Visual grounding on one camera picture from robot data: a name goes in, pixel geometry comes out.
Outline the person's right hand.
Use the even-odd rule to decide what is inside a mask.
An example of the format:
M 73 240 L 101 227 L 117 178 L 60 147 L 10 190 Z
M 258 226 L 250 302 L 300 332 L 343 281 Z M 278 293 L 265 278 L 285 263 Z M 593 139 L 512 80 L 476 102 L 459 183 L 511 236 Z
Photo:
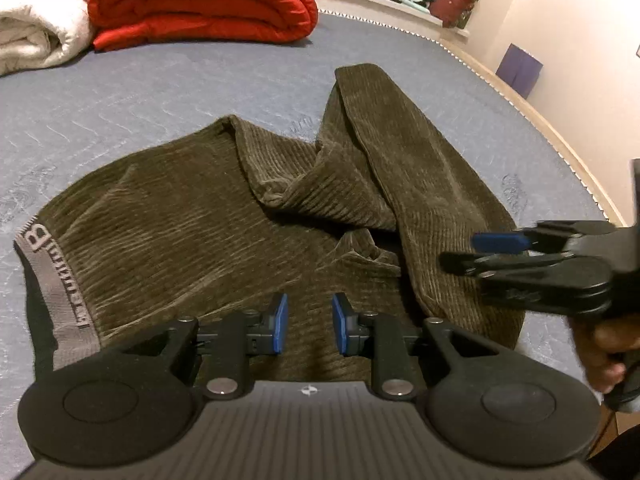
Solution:
M 571 318 L 568 325 L 589 385 L 600 393 L 611 392 L 626 374 L 626 365 L 614 356 L 639 348 L 639 315 L 610 318 L 598 324 Z

